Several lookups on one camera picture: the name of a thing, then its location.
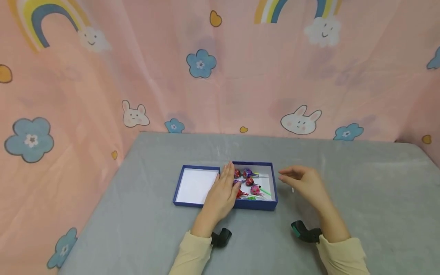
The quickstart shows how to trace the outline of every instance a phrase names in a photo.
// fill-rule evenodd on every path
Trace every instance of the black device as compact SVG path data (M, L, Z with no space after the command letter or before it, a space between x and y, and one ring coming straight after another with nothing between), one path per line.
M232 232L230 232L227 228L222 228L220 234L212 233L211 234L211 244L213 247L223 248L229 242L229 239L232 236Z
M303 242L319 243L319 236L323 233L320 228L308 230L303 221L297 220L290 224L295 235Z

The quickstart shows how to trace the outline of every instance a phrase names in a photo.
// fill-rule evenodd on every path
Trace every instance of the blue box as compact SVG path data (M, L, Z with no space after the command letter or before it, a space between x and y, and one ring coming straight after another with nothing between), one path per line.
M261 186L266 192L264 200L256 197L256 200L238 198L234 208L274 211L278 204L275 175L271 162L248 162L233 161L236 169L243 171L246 168L262 177L254 178L255 184ZM206 195L215 181L220 167L183 165L180 171L179 181L174 193L173 203L178 206L203 207ZM241 190L249 193L250 187L242 184Z

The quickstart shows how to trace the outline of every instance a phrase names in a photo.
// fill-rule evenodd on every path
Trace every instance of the green lollipop stick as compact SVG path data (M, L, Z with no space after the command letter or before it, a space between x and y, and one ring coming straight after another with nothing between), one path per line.
M260 187L260 190L263 191L264 193L266 193L269 196L272 196L271 193L267 192L266 190L264 190L263 188Z

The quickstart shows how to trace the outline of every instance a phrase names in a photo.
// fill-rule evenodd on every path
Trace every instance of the gray table surface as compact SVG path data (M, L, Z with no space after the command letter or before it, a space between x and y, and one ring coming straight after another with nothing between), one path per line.
M182 165L229 160L317 168L372 274L440 274L440 171L416 146L255 136L140 133L82 231L61 275L167 274L199 209L174 206ZM325 274L314 245L290 223L317 226L297 193L277 182L274 212L234 209L232 238L204 274Z

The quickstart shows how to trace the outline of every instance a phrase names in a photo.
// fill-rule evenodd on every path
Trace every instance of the sleeve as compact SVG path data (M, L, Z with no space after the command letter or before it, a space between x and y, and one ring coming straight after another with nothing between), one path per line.
M319 236L318 251L329 275L369 275L365 252L358 238L329 243Z
M210 257L211 238L196 237L188 231L169 275L200 275Z

